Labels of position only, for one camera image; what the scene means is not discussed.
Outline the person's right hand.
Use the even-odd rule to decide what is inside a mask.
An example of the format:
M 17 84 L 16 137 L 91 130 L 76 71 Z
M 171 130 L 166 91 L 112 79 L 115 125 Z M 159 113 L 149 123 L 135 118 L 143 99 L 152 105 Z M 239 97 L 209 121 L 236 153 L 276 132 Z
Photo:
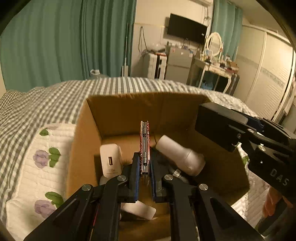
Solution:
M 293 208 L 292 203 L 290 203 L 285 197 L 283 197 L 276 189 L 270 186 L 268 194 L 266 196 L 266 201 L 262 209 L 264 218 L 274 215 L 276 205 L 281 199 L 284 200 L 284 202 L 287 204 L 289 208 Z

